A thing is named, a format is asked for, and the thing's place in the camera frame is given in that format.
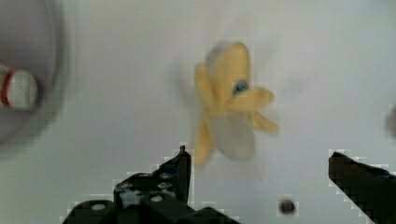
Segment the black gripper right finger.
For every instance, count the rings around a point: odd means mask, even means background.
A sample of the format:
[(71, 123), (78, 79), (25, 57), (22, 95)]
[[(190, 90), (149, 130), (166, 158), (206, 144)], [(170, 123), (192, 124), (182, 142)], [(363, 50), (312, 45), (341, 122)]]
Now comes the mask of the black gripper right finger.
[(395, 175), (334, 152), (328, 177), (374, 224), (395, 224)]

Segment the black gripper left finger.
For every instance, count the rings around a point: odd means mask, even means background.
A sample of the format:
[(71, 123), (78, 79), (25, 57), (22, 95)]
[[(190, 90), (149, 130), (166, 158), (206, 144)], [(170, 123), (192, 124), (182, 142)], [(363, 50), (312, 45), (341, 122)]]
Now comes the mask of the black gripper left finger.
[(175, 157), (150, 173), (137, 173), (113, 189), (113, 199), (75, 205), (62, 224), (240, 224), (212, 207), (188, 206), (191, 155)]

